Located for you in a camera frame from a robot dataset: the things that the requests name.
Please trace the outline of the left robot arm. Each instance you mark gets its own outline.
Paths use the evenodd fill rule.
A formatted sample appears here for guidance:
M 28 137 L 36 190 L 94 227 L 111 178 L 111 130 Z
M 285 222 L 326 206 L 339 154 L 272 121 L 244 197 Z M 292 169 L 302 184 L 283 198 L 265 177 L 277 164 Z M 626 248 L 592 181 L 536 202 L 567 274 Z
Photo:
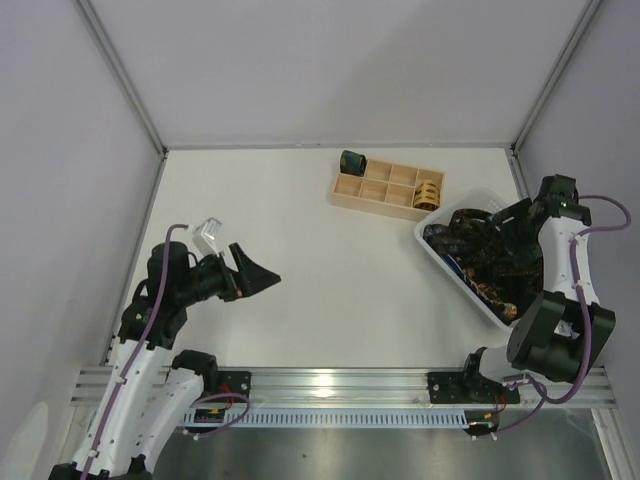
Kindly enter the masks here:
M 242 248 L 230 246 L 233 267 L 219 254 L 190 261 L 188 247 L 166 240 L 147 261 L 147 276 L 123 311 L 118 349 L 94 420 L 72 459 L 54 466 L 53 479 L 150 479 L 167 441 L 191 406 L 203 399 L 250 402 L 219 391 L 214 355 L 183 350 L 172 360 L 159 393 L 152 391 L 189 307 L 216 297 L 233 302 L 280 283 Z

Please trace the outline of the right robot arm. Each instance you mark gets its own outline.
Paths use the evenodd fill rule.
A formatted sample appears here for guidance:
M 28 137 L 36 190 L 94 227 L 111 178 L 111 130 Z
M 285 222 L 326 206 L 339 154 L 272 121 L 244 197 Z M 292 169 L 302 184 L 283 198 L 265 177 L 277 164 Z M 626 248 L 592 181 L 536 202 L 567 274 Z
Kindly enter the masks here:
M 541 399 L 560 405 L 579 391 L 615 327 L 615 314 L 600 306 L 590 279 L 588 237 L 597 232 L 580 204 L 574 179 L 543 179 L 538 196 L 488 219 L 507 252 L 507 263 L 543 263 L 543 288 L 511 331 L 506 366 L 490 371 L 489 351 L 467 358 L 466 387 L 495 391 L 531 384 Z

